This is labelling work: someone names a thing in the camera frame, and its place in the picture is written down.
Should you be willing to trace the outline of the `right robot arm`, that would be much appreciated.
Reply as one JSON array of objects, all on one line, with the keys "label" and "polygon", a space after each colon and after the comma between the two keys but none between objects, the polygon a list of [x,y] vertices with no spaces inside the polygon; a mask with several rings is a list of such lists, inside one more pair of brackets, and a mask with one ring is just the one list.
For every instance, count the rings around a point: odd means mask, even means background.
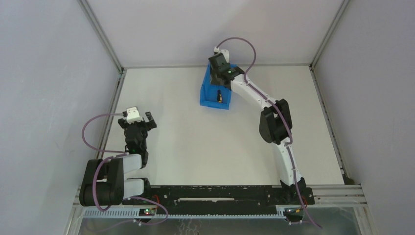
[{"label": "right robot arm", "polygon": [[299,196],[306,188],[292,150],[292,119],[289,104],[267,95],[240,67],[232,67],[222,52],[209,59],[211,83],[238,94],[260,109],[259,133],[262,139],[277,150],[280,183],[291,197]]}]

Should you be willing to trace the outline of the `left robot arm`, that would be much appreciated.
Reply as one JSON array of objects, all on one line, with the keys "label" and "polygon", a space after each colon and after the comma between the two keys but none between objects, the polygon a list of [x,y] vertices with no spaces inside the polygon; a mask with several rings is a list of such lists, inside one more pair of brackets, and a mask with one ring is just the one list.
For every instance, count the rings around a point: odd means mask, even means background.
[{"label": "left robot arm", "polygon": [[142,117],[133,107],[119,113],[118,124],[124,131],[123,151],[114,156],[87,162],[79,192],[79,202],[84,207],[97,207],[106,211],[109,206],[124,199],[147,195],[150,183],[147,178],[129,178],[127,173],[143,169],[148,163],[147,137],[157,127],[151,112]]}]

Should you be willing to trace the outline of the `black yellow screwdriver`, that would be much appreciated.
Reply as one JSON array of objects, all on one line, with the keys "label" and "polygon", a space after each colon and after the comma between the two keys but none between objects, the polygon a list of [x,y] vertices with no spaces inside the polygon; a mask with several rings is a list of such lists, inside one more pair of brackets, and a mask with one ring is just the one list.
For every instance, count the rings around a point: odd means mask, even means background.
[{"label": "black yellow screwdriver", "polygon": [[222,103],[223,102],[223,97],[222,97],[222,93],[220,90],[217,91],[217,102],[218,103]]}]

